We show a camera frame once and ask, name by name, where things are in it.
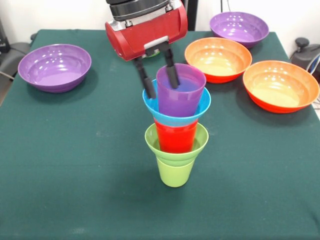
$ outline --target orange bowl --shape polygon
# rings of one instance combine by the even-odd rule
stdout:
[[[242,44],[220,37],[206,37],[189,44],[184,57],[202,71],[207,82],[222,84],[235,80],[252,63],[252,55]]]
[[[293,113],[319,96],[317,80],[303,68],[284,61],[267,60],[250,66],[243,75],[250,98],[272,113]]]

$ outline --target white wall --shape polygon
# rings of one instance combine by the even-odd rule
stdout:
[[[320,0],[229,0],[232,11],[255,14],[278,34],[289,55],[295,38],[320,43]],[[228,11],[224,0],[224,11]],[[210,30],[210,18],[220,12],[220,0],[199,0],[196,30]],[[0,18],[11,43],[30,41],[39,29],[104,29],[112,19],[105,0],[0,0]]]
[[[254,14],[263,19],[270,31],[276,32],[286,53],[296,50],[295,39],[305,37],[320,44],[320,0],[229,0],[231,11]],[[227,12],[227,0],[223,0]],[[196,30],[209,31],[209,21],[220,13],[220,0],[199,0]]]
[[[105,0],[0,0],[0,18],[14,43],[43,28],[105,29],[112,14]]]

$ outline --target stacked cups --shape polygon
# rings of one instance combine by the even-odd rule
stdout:
[[[156,156],[160,178],[167,186],[184,185],[209,134],[198,119],[208,110],[211,96],[205,88],[206,76],[197,68],[175,64],[180,85],[173,89],[166,67],[159,69],[152,84],[157,98],[143,101],[154,124],[145,132],[145,141]]]

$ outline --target bowl rim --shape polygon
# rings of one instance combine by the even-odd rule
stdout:
[[[79,77],[77,78],[74,78],[73,80],[71,80],[70,82],[65,82],[65,83],[62,83],[62,84],[57,84],[57,85],[50,85],[50,86],[46,86],[46,85],[42,85],[42,84],[39,84],[39,83],[34,83],[34,82],[31,82],[27,79],[25,79],[23,77],[23,75],[21,75],[21,64],[25,61],[25,59],[27,59],[30,55],[36,53],[37,51],[40,51],[41,49],[45,49],[45,48],[48,48],[48,47],[58,47],[58,46],[67,46],[67,47],[73,47],[73,48],[77,48],[77,49],[80,49],[81,51],[83,51],[88,57],[89,57],[89,62],[88,62],[88,66],[86,68],[86,70],[84,71],[83,74],[81,74]],[[38,47],[30,52],[28,52],[28,54],[26,54],[22,59],[21,61],[19,62],[18,64],[18,74],[19,76],[25,81],[27,82],[28,84],[31,84],[33,86],[44,86],[44,87],[57,87],[57,86],[63,86],[65,84],[69,84],[69,83],[72,83],[80,78],[82,78],[83,76],[85,76],[88,71],[90,70],[92,66],[92,58],[91,58],[91,55],[88,53],[88,51],[86,51],[84,48],[80,47],[80,46],[77,46],[77,45],[74,45],[74,44],[69,44],[69,43],[54,43],[54,44],[49,44],[49,45],[44,45],[44,46],[41,46],[41,47]]]
[[[195,41],[193,41],[193,42],[191,42],[191,43],[188,44],[188,46],[187,46],[187,47],[185,48],[185,50],[184,50],[184,58],[185,58],[186,62],[187,62],[189,65],[193,66],[193,65],[190,63],[190,61],[188,60],[187,56],[186,56],[186,55],[187,55],[187,50],[188,50],[188,48],[189,48],[192,44],[195,44],[195,43],[197,43],[197,42],[203,41],[203,40],[205,40],[205,39],[220,40],[220,41],[227,41],[227,42],[233,43],[233,44],[235,44],[235,45],[238,45],[240,48],[244,49],[244,51],[247,52],[247,53],[249,53],[249,56],[250,56],[250,61],[249,61],[248,66],[246,66],[246,67],[243,68],[241,71],[238,71],[238,72],[236,72],[236,73],[234,73],[234,74],[231,74],[231,75],[213,75],[213,74],[207,73],[207,72],[202,71],[201,69],[199,69],[199,70],[200,70],[201,72],[203,72],[205,75],[215,76],[215,77],[230,77],[230,76],[236,76],[236,75],[242,74],[243,72],[245,72],[245,71],[251,66],[252,61],[253,61],[253,57],[252,57],[252,54],[251,54],[251,52],[249,51],[248,48],[246,48],[246,47],[243,46],[241,43],[239,43],[239,42],[237,42],[237,41],[234,41],[234,40],[232,40],[232,39],[228,39],[228,38],[224,38],[224,37],[214,37],[214,36],[212,36],[212,37],[203,37],[203,38],[197,39],[197,40],[195,40]]]
[[[152,80],[152,84],[153,84],[153,82],[155,82],[155,84],[158,84],[156,79]],[[154,116],[153,113],[156,113],[158,116],[160,116],[160,117],[162,117],[162,118],[166,118],[166,119],[176,119],[176,120],[179,119],[179,120],[182,120],[182,121],[189,121],[189,120],[192,120],[192,119],[199,118],[201,115],[203,115],[203,114],[210,108],[210,106],[211,106],[211,101],[212,101],[212,99],[211,99],[211,94],[210,94],[209,90],[208,90],[206,87],[204,87],[202,94],[207,94],[207,95],[209,96],[209,103],[208,103],[208,106],[207,106],[203,111],[199,112],[197,115],[192,115],[192,116],[184,116],[184,117],[168,116],[168,115],[165,115],[165,114],[163,114],[163,113],[161,113],[161,112],[159,112],[159,111],[154,110],[153,108],[151,108],[151,107],[147,104],[147,99],[144,97],[145,92],[146,92],[146,90],[143,89],[143,91],[142,91],[142,99],[143,99],[143,102],[144,102],[144,104],[146,105],[146,107],[147,107],[147,108],[149,109],[149,111],[151,112],[152,116]]]
[[[263,36],[260,37],[260,38],[255,39],[255,40],[252,40],[252,41],[248,41],[248,40],[247,40],[247,41],[246,41],[246,40],[236,41],[237,43],[244,43],[244,44],[257,43],[257,42],[262,41],[263,39],[265,39],[265,38],[269,35],[269,33],[270,33],[270,29],[269,29],[269,26],[268,26],[268,24],[266,23],[266,21],[264,21],[262,18],[258,17],[257,15],[254,15],[254,14],[251,14],[251,13],[248,13],[248,12],[244,12],[244,11],[225,11],[225,12],[220,12],[220,13],[214,15],[214,16],[210,19],[210,22],[209,22],[210,29],[211,29],[211,31],[214,32],[216,35],[221,36],[220,34],[218,34],[218,33],[213,29],[211,23],[213,23],[215,17],[221,16],[221,15],[227,15],[227,14],[244,14],[244,15],[249,15],[249,16],[255,17],[255,18],[261,20],[261,22],[264,23],[265,26],[266,26],[266,28],[267,28],[266,34],[263,35]]]
[[[275,63],[275,64],[285,64],[285,65],[292,65],[294,67],[297,67],[298,69],[301,69],[303,72],[305,72],[306,74],[310,75],[313,79],[313,82],[316,83],[315,85],[317,86],[317,95],[315,97],[315,99],[312,99],[310,100],[308,103],[305,103],[305,104],[300,104],[298,106],[280,106],[280,105],[274,105],[272,103],[269,103],[269,102],[266,102],[264,100],[262,100],[260,97],[258,97],[257,95],[253,94],[249,88],[248,88],[248,85],[246,84],[246,74],[248,74],[247,71],[244,72],[243,74],[243,78],[242,78],[242,82],[243,82],[243,85],[246,89],[246,91],[248,93],[250,93],[252,96],[254,96],[255,98],[259,99],[260,101],[262,101],[263,103],[266,103],[270,106],[273,106],[273,107],[276,107],[276,108],[284,108],[284,109],[297,109],[297,108],[304,108],[304,107],[307,107],[309,106],[310,104],[312,104],[319,96],[320,94],[320,86],[319,86],[319,83],[317,82],[317,80],[315,79],[314,76],[312,76],[307,70],[303,69],[302,67],[298,66],[298,65],[295,65],[291,62],[287,62],[287,61],[281,61],[281,60],[263,60],[263,61],[258,61],[258,62],[255,62],[254,64],[252,64],[249,68],[254,68],[256,65],[259,65],[259,64],[265,64],[265,63]]]

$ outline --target cable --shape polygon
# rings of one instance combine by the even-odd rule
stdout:
[[[226,3],[228,4],[229,12],[231,12],[229,0],[226,0]],[[224,12],[224,0],[220,0],[220,7],[221,7],[221,13],[223,13]]]
[[[318,65],[320,63],[320,53],[318,53],[317,55],[315,55],[315,57],[310,61],[310,63],[308,64],[308,66],[306,67],[306,70],[309,72],[310,70],[310,74],[314,74],[314,72],[316,71]]]
[[[13,76],[10,76],[9,74],[4,73],[3,71],[0,71],[0,75],[3,75],[11,80],[14,80],[15,78]]]
[[[231,12],[229,0],[226,0],[226,2],[228,3],[229,12]]]
[[[320,97],[318,97],[313,103],[320,105]]]

